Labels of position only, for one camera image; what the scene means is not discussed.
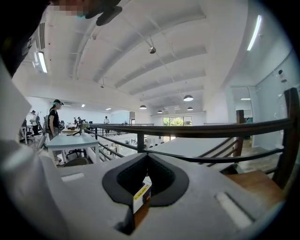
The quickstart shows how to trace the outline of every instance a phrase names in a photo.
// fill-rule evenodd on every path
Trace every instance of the desk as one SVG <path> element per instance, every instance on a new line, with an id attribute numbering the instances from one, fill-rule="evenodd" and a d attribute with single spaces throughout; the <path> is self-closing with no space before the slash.
<path id="1" fill-rule="evenodd" d="M 98 140 L 92 138 L 88 134 L 67 136 L 66 134 L 60 134 L 53 138 L 46 147 L 50 151 L 61 150 L 63 161 L 66 162 L 65 150 L 81 149 L 95 147 L 96 163 L 100 163 L 99 159 L 99 147 Z"/>
<path id="2" fill-rule="evenodd" d="M 77 132 L 79 132 L 79 129 L 71 130 L 71 129 L 65 128 L 61 131 L 61 133 L 64 133 L 64 134 L 73 134 L 73 133 L 77 133 Z"/>

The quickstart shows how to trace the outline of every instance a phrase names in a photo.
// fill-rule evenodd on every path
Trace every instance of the security camera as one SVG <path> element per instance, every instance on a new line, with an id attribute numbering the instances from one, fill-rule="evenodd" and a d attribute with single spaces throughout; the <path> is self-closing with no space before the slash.
<path id="1" fill-rule="evenodd" d="M 156 48 L 155 48 L 155 47 L 151 47 L 151 48 L 149 49 L 149 53 L 150 53 L 150 54 L 156 53 Z"/>

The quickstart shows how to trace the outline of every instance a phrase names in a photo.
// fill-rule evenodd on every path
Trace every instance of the floor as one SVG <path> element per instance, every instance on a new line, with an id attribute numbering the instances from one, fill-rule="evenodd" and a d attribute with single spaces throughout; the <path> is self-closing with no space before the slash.
<path id="1" fill-rule="evenodd" d="M 252 148 L 250 140 L 244 140 L 242 148 L 242 156 L 252 155 L 256 153 L 261 153 L 266 151 L 263 148 L 256 147 Z M 277 166 L 279 155 L 273 154 L 268 157 L 263 157 L 257 160 L 250 160 L 245 162 L 240 162 L 239 166 L 244 173 L 252 172 L 256 170 L 266 171 Z"/>

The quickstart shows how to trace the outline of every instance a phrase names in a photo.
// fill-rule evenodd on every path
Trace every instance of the chair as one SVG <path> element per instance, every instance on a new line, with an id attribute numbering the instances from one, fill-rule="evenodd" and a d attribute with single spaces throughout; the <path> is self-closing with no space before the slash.
<path id="1" fill-rule="evenodd" d="M 73 154 L 73 153 L 76 153 L 77 157 L 79 157 L 79 156 L 78 156 L 78 153 L 81 153 L 81 152 L 84 153 L 84 151 L 82 151 L 81 149 L 71 150 L 71 151 L 69 151 L 69 153 L 66 155 L 66 157 L 68 157 L 69 155 L 71 155 L 71 154 Z"/>
<path id="2" fill-rule="evenodd" d="M 67 162 L 64 164 L 64 167 L 71 167 L 71 166 L 79 166 L 79 165 L 87 165 L 90 164 L 88 159 L 84 157 L 75 158 L 74 160 Z"/>
<path id="3" fill-rule="evenodd" d="M 27 139 L 27 143 L 29 143 L 29 141 L 33 142 L 33 140 L 30 139 L 31 135 L 32 135 L 32 132 L 30 132 L 30 130 L 27 131 L 27 127 L 26 127 L 26 139 Z"/>

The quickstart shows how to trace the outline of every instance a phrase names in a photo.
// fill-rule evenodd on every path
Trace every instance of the railing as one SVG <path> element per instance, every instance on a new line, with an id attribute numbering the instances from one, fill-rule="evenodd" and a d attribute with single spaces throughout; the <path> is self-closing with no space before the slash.
<path id="1" fill-rule="evenodd" d="M 207 125 L 207 126 L 189 126 L 189 127 L 157 127 L 157 126 L 131 126 L 131 125 L 111 125 L 111 124 L 90 124 L 90 127 L 94 128 L 95 131 L 91 132 L 86 130 L 88 133 L 94 133 L 95 137 L 101 137 L 113 143 L 119 144 L 121 146 L 137 150 L 137 152 L 152 152 L 157 154 L 162 154 L 170 157 L 179 158 L 188 162 L 194 163 L 209 163 L 212 166 L 218 163 L 238 163 L 242 161 L 249 161 L 258 158 L 263 158 L 270 156 L 272 154 L 281 153 L 279 156 L 278 165 L 274 169 L 270 169 L 267 173 L 273 173 L 273 180 L 281 187 L 284 188 L 286 185 L 289 176 L 292 172 L 295 159 L 298 153 L 299 147 L 299 98 L 298 92 L 295 88 L 291 88 L 284 92 L 286 106 L 287 106 L 287 115 L 288 118 L 281 120 L 273 120 L 267 122 L 259 123 L 244 123 L 244 114 L 243 110 L 237 111 L 237 124 L 226 124 L 226 125 Z M 113 130 L 115 132 L 123 133 L 134 133 L 137 134 L 137 146 L 130 144 L 125 144 L 114 139 L 107 138 L 103 134 L 99 134 L 97 129 Z M 240 156 L 243 144 L 243 137 L 250 135 L 259 135 L 265 133 L 271 133 L 284 130 L 284 139 L 282 149 L 272 149 L 265 151 L 260 154 L 253 154 L 249 156 Z M 151 149 L 144 149 L 144 135 L 157 135 L 157 136 L 175 136 L 175 137 L 184 137 L 184 138 L 224 138 L 227 139 L 218 145 L 217 147 L 211 149 L 210 151 L 202 154 L 199 157 L 187 157 L 181 155 L 175 155 L 170 153 L 157 152 Z M 112 154 L 121 157 L 121 154 L 116 154 L 111 149 L 106 148 Z M 220 149 L 219 152 L 214 154 L 211 157 L 206 157 L 213 151 Z"/>

